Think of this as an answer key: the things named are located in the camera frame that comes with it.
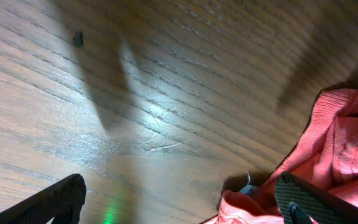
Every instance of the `pink towel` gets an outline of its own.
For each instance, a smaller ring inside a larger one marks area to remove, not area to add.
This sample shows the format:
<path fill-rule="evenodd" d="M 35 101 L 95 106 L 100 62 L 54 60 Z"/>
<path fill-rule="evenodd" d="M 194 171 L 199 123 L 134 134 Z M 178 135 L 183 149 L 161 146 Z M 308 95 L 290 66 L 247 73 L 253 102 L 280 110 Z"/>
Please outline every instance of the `pink towel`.
<path fill-rule="evenodd" d="M 292 154 L 252 198 L 225 191 L 219 214 L 205 224 L 283 223 L 274 184 L 284 171 L 358 207 L 358 90 L 323 92 Z"/>

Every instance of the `dark spot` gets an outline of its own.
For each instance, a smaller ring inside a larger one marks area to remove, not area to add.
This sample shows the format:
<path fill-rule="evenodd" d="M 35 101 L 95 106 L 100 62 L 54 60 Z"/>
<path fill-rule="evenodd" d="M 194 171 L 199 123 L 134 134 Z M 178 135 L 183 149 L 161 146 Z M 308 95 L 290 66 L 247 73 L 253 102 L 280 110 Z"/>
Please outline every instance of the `dark spot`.
<path fill-rule="evenodd" d="M 73 43 L 76 47 L 84 46 L 84 39 L 83 39 L 82 31 L 78 31 L 75 33 L 75 35 L 73 37 Z"/>

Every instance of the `green light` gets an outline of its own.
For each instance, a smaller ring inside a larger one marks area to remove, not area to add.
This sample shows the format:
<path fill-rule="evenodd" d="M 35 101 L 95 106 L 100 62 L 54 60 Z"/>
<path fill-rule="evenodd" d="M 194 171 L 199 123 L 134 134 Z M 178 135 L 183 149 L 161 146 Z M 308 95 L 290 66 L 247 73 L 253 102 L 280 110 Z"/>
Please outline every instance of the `green light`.
<path fill-rule="evenodd" d="M 107 212 L 104 216 L 103 224 L 113 224 L 113 223 L 119 223 L 117 222 L 117 211 L 118 211 L 118 203 L 119 199 L 114 197 L 111 201 L 111 203 L 108 206 Z"/>

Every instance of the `pink cloth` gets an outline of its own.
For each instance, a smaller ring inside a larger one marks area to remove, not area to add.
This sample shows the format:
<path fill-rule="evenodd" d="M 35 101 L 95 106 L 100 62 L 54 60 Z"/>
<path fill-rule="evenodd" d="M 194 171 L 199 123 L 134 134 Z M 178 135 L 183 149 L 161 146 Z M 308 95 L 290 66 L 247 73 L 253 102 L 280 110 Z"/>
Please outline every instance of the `pink cloth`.
<path fill-rule="evenodd" d="M 358 90 L 323 92 L 292 154 L 252 198 L 225 191 L 219 214 L 205 224 L 283 223 L 274 184 L 284 171 L 358 207 Z"/>

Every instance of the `wood grain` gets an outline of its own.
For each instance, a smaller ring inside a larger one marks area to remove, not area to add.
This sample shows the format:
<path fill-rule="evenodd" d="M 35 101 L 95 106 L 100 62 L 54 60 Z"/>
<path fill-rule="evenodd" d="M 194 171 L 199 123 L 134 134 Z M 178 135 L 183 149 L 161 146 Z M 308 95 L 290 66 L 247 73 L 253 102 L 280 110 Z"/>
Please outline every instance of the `wood grain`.
<path fill-rule="evenodd" d="M 0 0 L 0 212 L 80 173 L 82 223 L 202 222 L 344 86 L 358 1 Z"/>

